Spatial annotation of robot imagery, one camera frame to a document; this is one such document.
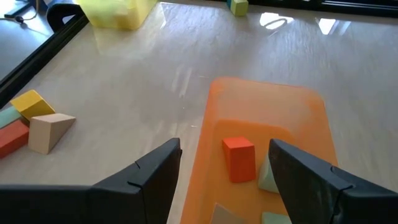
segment white table surface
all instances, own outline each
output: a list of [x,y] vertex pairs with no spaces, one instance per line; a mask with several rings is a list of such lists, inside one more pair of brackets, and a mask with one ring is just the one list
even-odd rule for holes
[[318,91],[340,167],[398,191],[397,25],[259,6],[234,17],[210,1],[158,3],[135,32],[87,25],[21,91],[77,122],[47,156],[2,159],[0,183],[94,184],[180,137],[178,223],[209,84],[231,76]]

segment yellow container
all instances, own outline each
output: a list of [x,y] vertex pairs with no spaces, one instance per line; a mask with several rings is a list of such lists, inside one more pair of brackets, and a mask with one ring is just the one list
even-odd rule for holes
[[157,0],[79,0],[88,20],[96,27],[137,29]]

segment red cube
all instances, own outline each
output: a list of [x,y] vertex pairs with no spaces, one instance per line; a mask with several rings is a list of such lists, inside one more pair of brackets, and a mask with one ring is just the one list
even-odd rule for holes
[[232,183],[246,182],[256,178],[256,155],[253,143],[245,137],[225,138],[223,150],[229,180]]

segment yellow block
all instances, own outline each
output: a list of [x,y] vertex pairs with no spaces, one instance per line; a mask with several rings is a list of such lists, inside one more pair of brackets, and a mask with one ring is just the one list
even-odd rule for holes
[[54,109],[35,90],[27,91],[11,100],[10,103],[29,121],[34,116],[55,113]]

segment block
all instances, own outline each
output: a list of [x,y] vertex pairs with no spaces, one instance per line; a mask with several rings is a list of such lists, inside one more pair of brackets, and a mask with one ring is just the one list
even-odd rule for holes
[[292,224],[286,215],[279,215],[271,212],[263,212],[261,216],[262,224]]
[[214,207],[213,216],[211,217],[211,224],[243,224],[244,220],[232,214],[226,208],[219,204]]
[[248,0],[231,0],[231,12],[235,16],[244,16],[248,12]]
[[266,158],[264,159],[264,162],[260,168],[258,186],[262,190],[279,194],[278,187],[275,183],[274,174],[272,173],[271,164],[269,163],[268,155],[266,155]]
[[18,112],[26,119],[34,116],[54,114],[54,109],[35,91],[29,90],[10,101]]
[[4,128],[8,124],[11,124],[15,120],[19,119],[20,117],[21,114],[13,106],[10,106],[7,109],[0,111],[0,128]]
[[33,117],[30,121],[29,149],[48,154],[68,131],[76,118],[56,113]]
[[0,158],[26,145],[28,137],[29,128],[21,120],[16,120],[0,129]]
[[232,183],[246,182],[256,178],[256,155],[254,144],[245,137],[223,139],[229,180]]

